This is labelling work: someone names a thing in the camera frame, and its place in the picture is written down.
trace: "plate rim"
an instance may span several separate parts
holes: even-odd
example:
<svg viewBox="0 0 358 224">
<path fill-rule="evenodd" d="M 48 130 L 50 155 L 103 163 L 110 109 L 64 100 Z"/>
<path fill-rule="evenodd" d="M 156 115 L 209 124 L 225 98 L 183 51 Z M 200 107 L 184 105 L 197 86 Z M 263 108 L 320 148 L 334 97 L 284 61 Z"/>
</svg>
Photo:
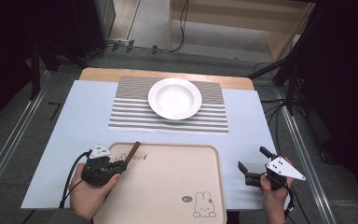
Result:
<svg viewBox="0 0 358 224">
<path fill-rule="evenodd" d="M 161 111 L 159 109 L 156 100 L 157 93 L 159 90 L 161 90 L 168 84 L 177 84 L 179 86 L 182 86 L 188 89 L 189 92 L 193 95 L 194 98 L 193 105 L 186 112 L 178 115 L 172 115 L 172 114 L 165 113 L 164 111 Z M 199 88 L 197 88 L 197 86 L 194 85 L 192 82 L 179 77 L 168 77 L 168 78 L 163 78 L 162 80 L 153 84 L 147 95 L 147 101 L 150 107 L 152 108 L 152 110 L 159 116 L 165 119 L 180 120 L 180 119 L 188 119 L 194 116 L 200 110 L 200 107 L 202 105 L 202 95 L 200 93 Z"/>
</svg>

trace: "metal frame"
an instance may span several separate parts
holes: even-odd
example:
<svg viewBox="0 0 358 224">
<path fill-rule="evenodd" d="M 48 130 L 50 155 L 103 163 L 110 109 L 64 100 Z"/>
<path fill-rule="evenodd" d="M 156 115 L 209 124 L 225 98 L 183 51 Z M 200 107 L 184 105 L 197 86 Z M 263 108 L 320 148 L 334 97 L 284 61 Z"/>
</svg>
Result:
<svg viewBox="0 0 358 224">
<path fill-rule="evenodd" d="M 285 98 L 283 91 L 278 88 L 276 89 L 276 94 L 279 99 Z M 328 224 L 337 223 L 333 211 L 331 210 L 330 203 L 324 193 L 324 188 L 319 181 L 315 169 L 313 168 L 307 148 L 305 147 L 299 129 L 297 128 L 295 117 L 290 115 L 286 106 L 282 108 L 282 112 L 290 134 L 292 135 L 293 142 L 295 143 L 298 157 L 300 158 L 306 177 L 310 183 L 310 190 L 312 191 L 316 205 L 318 206 L 319 212 L 321 213 L 322 220 L 324 223 Z"/>
<path fill-rule="evenodd" d="M 41 80 L 42 89 L 36 95 L 33 101 L 30 101 L 28 105 L 25 107 L 25 110 L 22 113 L 19 121 L 17 122 L 9 138 L 7 139 L 4 146 L 2 147 L 0 151 L 0 177 L 2 173 L 5 171 L 5 168 L 7 167 L 7 164 L 9 163 L 14 151 L 16 150 L 16 147 L 19 144 L 22 135 L 27 129 L 28 124 L 33 118 L 34 112 L 39 107 L 40 102 L 42 101 L 46 93 L 46 86 L 50 82 L 50 80 L 51 80 L 51 74 L 49 71 L 46 71 L 45 74 L 42 76 L 42 80 Z"/>
</svg>

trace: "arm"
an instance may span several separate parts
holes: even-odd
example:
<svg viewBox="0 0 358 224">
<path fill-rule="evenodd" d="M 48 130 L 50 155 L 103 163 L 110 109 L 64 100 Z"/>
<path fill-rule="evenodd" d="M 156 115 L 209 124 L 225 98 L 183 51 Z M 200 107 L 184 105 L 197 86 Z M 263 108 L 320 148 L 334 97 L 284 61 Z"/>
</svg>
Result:
<svg viewBox="0 0 358 224">
<path fill-rule="evenodd" d="M 80 217 L 67 209 L 57 209 L 54 215 L 48 220 L 48 224 L 90 224 L 84 217 Z"/>
<path fill-rule="evenodd" d="M 69 189 L 71 192 L 71 211 L 58 209 L 48 223 L 90 223 L 103 205 L 105 197 L 115 187 L 120 175 L 114 175 L 107 184 L 92 186 L 81 179 L 84 163 L 76 167 Z"/>
<path fill-rule="evenodd" d="M 293 183 L 292 177 L 287 177 L 287 186 L 291 188 Z M 262 175 L 260 177 L 261 188 L 264 192 L 263 194 L 263 207 L 266 212 L 268 224 L 284 224 L 286 219 L 284 217 L 284 201 L 287 197 L 287 190 L 285 188 L 280 188 L 278 190 L 271 190 L 271 184 L 269 180 Z"/>
</svg>

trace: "cartoon bunny print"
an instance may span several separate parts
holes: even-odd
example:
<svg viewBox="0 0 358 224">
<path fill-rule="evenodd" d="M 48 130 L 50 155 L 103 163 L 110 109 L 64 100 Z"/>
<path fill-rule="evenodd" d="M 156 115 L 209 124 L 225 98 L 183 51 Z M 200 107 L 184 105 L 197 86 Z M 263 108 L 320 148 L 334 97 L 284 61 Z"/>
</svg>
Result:
<svg viewBox="0 0 358 224">
<path fill-rule="evenodd" d="M 215 217 L 214 205 L 211 194 L 208 191 L 196 194 L 193 217 Z"/>
</svg>

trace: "tripod leg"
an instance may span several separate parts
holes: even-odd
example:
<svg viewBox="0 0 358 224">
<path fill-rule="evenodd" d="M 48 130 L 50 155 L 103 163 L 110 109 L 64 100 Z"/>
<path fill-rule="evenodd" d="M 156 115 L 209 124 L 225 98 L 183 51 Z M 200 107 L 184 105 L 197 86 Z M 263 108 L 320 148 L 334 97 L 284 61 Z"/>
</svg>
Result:
<svg viewBox="0 0 358 224">
<path fill-rule="evenodd" d="M 77 65 L 79 65 L 82 68 L 87 68 L 89 67 L 88 64 L 82 62 L 80 59 L 78 59 L 75 55 L 73 55 L 71 52 L 69 52 L 68 50 L 62 48 L 61 46 L 57 45 L 56 43 L 54 43 L 53 41 L 50 40 L 46 40 L 45 42 L 51 46 L 56 52 L 62 54 L 63 56 L 65 56 L 67 59 L 71 60 L 72 62 L 76 63 Z"/>
<path fill-rule="evenodd" d="M 262 68 L 260 70 L 258 70 L 257 72 L 254 72 L 252 73 L 251 75 L 248 75 L 246 77 L 250 78 L 251 80 L 257 78 L 257 77 L 261 77 L 263 76 L 264 74 L 276 69 L 276 68 L 279 68 L 281 66 L 283 66 L 285 63 L 289 62 L 289 58 L 290 58 L 290 54 L 287 55 L 286 57 L 280 59 L 279 61 L 277 61 L 276 63 L 272 63 L 271 65 L 265 67 L 265 68 Z"/>
</svg>

